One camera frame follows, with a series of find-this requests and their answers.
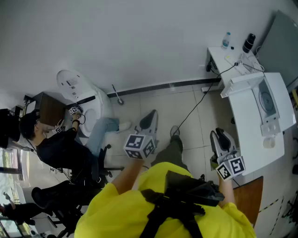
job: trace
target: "black backpack strap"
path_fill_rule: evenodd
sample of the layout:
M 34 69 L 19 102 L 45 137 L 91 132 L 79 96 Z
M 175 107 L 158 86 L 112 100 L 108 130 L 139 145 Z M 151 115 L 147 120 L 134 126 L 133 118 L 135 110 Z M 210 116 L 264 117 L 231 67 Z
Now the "black backpack strap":
M 193 238 L 203 238 L 192 211 L 185 210 L 185 207 L 174 206 L 173 202 L 170 202 L 168 198 L 164 198 L 163 193 L 154 192 L 151 189 L 141 191 L 141 193 L 146 201 L 155 204 L 155 207 L 148 215 L 149 221 L 141 233 L 140 238 L 155 237 L 159 226 L 168 217 L 179 219 Z M 202 209 L 201 214 L 204 214 L 202 207 L 199 205 L 195 206 L 198 206 L 199 210 Z

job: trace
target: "yellow shirt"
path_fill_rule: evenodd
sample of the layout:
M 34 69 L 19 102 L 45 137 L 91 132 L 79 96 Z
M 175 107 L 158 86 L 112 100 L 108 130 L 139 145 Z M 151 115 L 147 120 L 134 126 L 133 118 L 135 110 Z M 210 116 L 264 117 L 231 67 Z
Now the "yellow shirt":
M 119 195 L 115 186 L 107 184 L 91 201 L 87 212 L 79 220 L 75 238 L 138 238 L 148 222 L 147 215 L 154 204 L 146 202 L 140 191 L 152 189 L 164 192 L 168 170 L 191 176 L 174 164 L 159 163 L 143 173 L 138 190 Z M 206 214 L 195 216 L 204 238 L 253 238 L 255 232 L 246 218 L 233 203 L 204 206 Z M 167 218 L 159 227 L 156 238 L 190 238 L 190 233 L 178 219 Z

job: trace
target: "baseboard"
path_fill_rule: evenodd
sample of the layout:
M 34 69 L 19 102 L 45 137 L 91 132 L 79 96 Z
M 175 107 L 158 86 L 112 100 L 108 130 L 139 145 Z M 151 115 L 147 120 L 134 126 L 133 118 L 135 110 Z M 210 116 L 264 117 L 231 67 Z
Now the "baseboard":
M 133 93 L 143 93 L 147 91 L 157 90 L 157 89 L 164 89 L 170 87 L 180 87 L 180 86 L 187 86 L 187 85 L 195 85 L 195 84 L 206 84 L 206 83 L 218 83 L 220 78 L 212 78 L 212 79 L 195 79 L 195 80 L 186 80 L 181 82 L 174 82 L 174 83 L 166 83 L 166 84 L 159 84 L 147 87 L 141 87 L 136 89 L 130 89 L 126 91 L 117 92 L 119 96 L 133 94 Z M 109 98 L 116 97 L 116 93 L 108 93 Z

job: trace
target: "brown cabinet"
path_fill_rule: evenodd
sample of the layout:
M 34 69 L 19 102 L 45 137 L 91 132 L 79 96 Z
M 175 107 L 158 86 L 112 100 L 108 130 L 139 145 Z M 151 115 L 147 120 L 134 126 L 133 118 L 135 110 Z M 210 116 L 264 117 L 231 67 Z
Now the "brown cabinet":
M 41 123 L 55 126 L 60 119 L 64 118 L 65 104 L 45 93 L 39 93 L 33 99 L 36 101 L 35 109 L 40 110 Z

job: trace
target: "office chair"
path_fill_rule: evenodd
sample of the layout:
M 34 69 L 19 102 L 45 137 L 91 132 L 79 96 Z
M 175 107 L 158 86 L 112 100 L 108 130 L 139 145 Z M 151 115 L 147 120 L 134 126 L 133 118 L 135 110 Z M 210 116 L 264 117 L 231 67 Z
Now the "office chair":
M 101 191 L 99 188 L 71 184 L 64 181 L 56 186 L 32 190 L 34 202 L 43 209 L 51 210 L 58 221 L 47 217 L 50 223 L 57 228 L 57 224 L 63 224 L 65 229 L 60 232 L 57 238 L 67 237 L 74 233 L 76 224 L 83 215 L 81 208 L 89 205 L 91 200 Z
M 106 157 L 107 150 L 112 146 L 108 144 L 104 149 L 101 149 L 97 161 L 93 164 L 86 165 L 80 171 L 72 170 L 70 180 L 74 184 L 79 185 L 91 185 L 99 188 L 103 188 L 107 183 L 106 176 L 113 177 L 111 171 L 123 170 L 124 167 L 105 168 L 104 159 Z

